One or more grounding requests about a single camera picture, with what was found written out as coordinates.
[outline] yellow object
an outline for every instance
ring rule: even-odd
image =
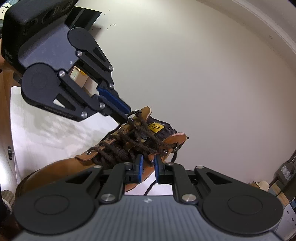
[[[154,133],[157,133],[157,132],[159,132],[161,129],[164,128],[163,125],[161,125],[161,124],[159,124],[159,123],[156,123],[156,122],[151,123],[148,127],[149,127],[149,129],[150,129],[151,131],[153,131]]]

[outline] shoe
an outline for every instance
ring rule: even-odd
[[[94,165],[102,165],[106,170],[121,162],[134,162],[139,153],[144,155],[142,181],[154,172],[153,160],[156,154],[160,154],[165,162],[169,154],[174,152],[174,162],[178,149],[188,137],[184,133],[176,132],[170,124],[152,118],[150,107],[133,111],[129,115],[135,116],[129,118],[126,124],[109,132],[99,144],[81,155],[54,162],[27,176],[18,185],[16,198]],[[137,184],[127,184],[125,191],[135,186]]]

